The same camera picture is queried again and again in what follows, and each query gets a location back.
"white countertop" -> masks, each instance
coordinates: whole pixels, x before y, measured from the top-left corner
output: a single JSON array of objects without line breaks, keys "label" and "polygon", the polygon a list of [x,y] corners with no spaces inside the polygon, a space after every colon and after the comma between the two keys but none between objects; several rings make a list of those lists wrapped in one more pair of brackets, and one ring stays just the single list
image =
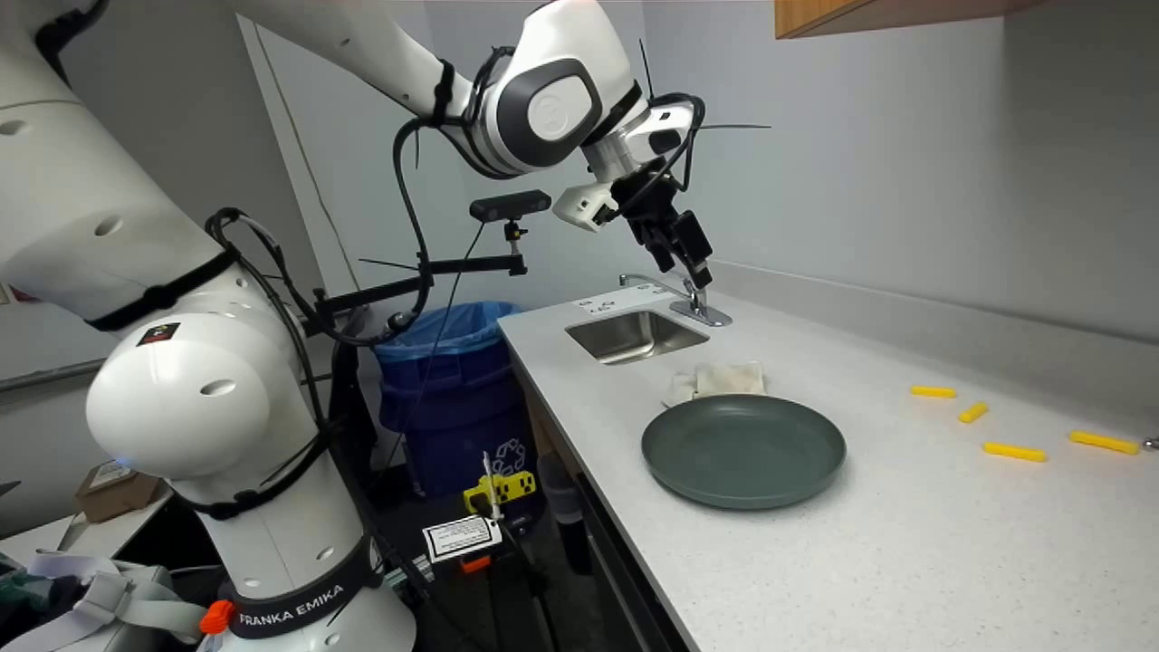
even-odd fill
[{"label": "white countertop", "polygon": [[[606,507],[701,652],[1150,652],[1159,641],[1159,458],[1067,447],[1113,425],[944,363],[817,322],[721,300],[709,345],[602,365],[564,326],[669,298],[616,291],[505,320]],[[748,363],[771,394],[846,437],[837,487],[788,512],[724,514],[660,488],[641,431],[694,365]],[[944,379],[961,401],[915,401]],[[957,414],[994,414],[965,429]],[[1045,465],[981,458],[984,437],[1043,447]]]}]

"wooden cabinet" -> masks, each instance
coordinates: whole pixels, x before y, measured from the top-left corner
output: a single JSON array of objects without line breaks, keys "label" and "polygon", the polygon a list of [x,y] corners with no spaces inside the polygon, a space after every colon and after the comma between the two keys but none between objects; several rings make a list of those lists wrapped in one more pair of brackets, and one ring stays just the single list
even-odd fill
[{"label": "wooden cabinet", "polygon": [[1013,16],[1038,0],[774,0],[774,37],[823,37],[892,24]]}]

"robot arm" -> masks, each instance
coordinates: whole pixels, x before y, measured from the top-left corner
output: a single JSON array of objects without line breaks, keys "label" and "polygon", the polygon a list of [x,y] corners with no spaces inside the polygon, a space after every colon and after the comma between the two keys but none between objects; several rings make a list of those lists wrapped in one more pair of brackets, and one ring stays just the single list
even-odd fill
[{"label": "robot arm", "polygon": [[687,267],[709,283],[709,245],[694,215],[677,215],[668,156],[687,150],[701,104],[647,100],[596,0],[555,0],[526,17],[506,71],[466,82],[365,0],[228,0],[238,16],[351,69],[402,108],[439,126],[488,179],[548,172],[575,150],[595,175],[570,190],[555,215],[596,227],[625,216],[636,242],[668,272]]}]

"plate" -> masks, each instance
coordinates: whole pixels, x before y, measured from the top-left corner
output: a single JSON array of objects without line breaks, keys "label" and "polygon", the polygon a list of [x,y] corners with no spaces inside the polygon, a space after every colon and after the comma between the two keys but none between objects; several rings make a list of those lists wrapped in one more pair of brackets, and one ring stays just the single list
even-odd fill
[{"label": "plate", "polygon": [[709,394],[643,431],[652,479],[701,507],[777,512],[829,488],[844,434],[823,414],[767,394]]}]

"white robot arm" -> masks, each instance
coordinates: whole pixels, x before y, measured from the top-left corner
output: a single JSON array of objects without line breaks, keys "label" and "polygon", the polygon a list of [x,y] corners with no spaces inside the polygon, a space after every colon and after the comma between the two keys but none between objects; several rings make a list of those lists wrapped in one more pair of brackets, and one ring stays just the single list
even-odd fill
[{"label": "white robot arm", "polygon": [[643,99],[596,0],[555,0],[532,10],[496,82],[466,82],[402,31],[389,4],[228,4],[426,117],[477,175],[548,172],[581,150],[595,182],[570,190],[555,215],[581,227],[624,215],[662,272],[680,262],[694,285],[709,283],[709,245],[694,216],[674,209],[674,179],[669,168],[660,168],[690,146],[701,104],[684,94]]},{"label": "white robot arm", "polygon": [[[506,71],[477,87],[407,37],[392,0],[228,4],[439,126],[480,175],[581,150],[595,182],[556,215],[584,227],[624,215],[662,267],[709,283],[709,245],[674,209],[669,175],[701,104],[643,99],[596,0],[532,10]],[[54,75],[34,39],[43,23],[47,0],[0,0],[0,283],[123,337],[88,420],[117,459],[202,512],[235,582],[215,645],[408,647],[402,601],[351,578],[369,542],[292,379],[297,326]]]}]

